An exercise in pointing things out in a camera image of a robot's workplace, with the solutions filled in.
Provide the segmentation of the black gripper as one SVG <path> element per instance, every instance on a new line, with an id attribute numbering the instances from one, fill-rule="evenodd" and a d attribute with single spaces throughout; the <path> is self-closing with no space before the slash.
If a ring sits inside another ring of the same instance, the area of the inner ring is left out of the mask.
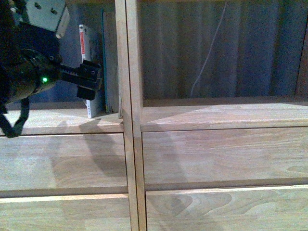
<path id="1" fill-rule="evenodd" d="M 77 97 L 84 100 L 94 100 L 96 90 L 102 85 L 101 71 L 99 64 L 83 60 L 79 67 L 72 68 L 66 65 L 59 65 L 61 80 L 78 85 Z"/>

